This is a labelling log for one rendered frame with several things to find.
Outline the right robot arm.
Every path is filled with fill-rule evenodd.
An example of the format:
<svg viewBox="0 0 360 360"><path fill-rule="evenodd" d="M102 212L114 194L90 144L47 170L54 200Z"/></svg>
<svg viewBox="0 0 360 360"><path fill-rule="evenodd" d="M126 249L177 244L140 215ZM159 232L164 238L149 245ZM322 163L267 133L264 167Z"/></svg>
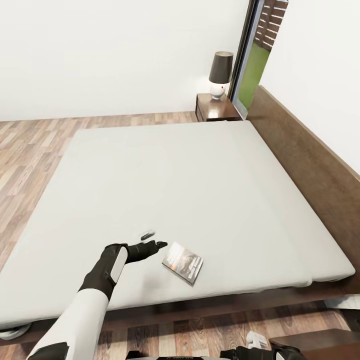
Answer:
<svg viewBox="0 0 360 360"><path fill-rule="evenodd" d="M268 343L263 335L250 331L246 336L248 348L238 346L236 349L224 350L223 356L230 360L309 360L300 349L291 346L272 346L271 350L265 350Z"/></svg>

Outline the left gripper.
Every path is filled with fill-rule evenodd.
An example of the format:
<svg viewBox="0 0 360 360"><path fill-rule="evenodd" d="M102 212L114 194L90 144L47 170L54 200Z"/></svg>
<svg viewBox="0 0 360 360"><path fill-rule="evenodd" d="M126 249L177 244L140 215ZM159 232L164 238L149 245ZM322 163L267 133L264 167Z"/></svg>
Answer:
<svg viewBox="0 0 360 360"><path fill-rule="evenodd" d="M138 249L138 257L136 261L146 260L148 257L159 252L159 249L168 246L167 242L157 242L155 240L151 240L147 243L135 244Z"/></svg>

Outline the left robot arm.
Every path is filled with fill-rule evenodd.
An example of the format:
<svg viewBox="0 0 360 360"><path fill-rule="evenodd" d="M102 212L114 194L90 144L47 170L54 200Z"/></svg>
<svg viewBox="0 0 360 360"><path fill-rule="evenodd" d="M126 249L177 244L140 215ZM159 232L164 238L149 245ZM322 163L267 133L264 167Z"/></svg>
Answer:
<svg viewBox="0 0 360 360"><path fill-rule="evenodd" d="M136 244L106 246L83 285L26 360L94 360L110 299L124 265L146 260L168 246L145 240L155 235L147 229L136 235Z"/></svg>

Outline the hardback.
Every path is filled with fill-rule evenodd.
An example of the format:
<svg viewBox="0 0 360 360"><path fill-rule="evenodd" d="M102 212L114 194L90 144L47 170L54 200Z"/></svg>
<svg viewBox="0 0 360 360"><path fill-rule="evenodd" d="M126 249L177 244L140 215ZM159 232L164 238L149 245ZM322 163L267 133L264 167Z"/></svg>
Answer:
<svg viewBox="0 0 360 360"><path fill-rule="evenodd" d="M203 258L174 242L162 264L192 284L203 261Z"/></svg>

